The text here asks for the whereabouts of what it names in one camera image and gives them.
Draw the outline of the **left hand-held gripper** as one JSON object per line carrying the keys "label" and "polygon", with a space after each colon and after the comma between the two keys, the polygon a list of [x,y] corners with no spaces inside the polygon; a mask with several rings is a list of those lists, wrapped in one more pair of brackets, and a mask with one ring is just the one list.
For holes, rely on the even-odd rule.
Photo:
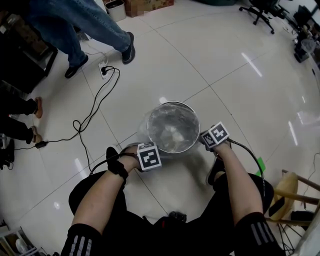
{"label": "left hand-held gripper", "polygon": [[149,172],[162,166],[158,147],[154,142],[140,143],[137,146],[137,157],[141,172]]}

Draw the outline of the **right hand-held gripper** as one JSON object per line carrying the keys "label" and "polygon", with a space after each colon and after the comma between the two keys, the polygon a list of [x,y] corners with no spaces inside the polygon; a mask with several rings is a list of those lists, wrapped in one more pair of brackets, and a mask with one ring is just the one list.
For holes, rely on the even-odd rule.
{"label": "right hand-held gripper", "polygon": [[220,121],[200,134],[200,142],[205,146],[207,151],[213,151],[216,146],[224,143],[229,137],[230,133]]}

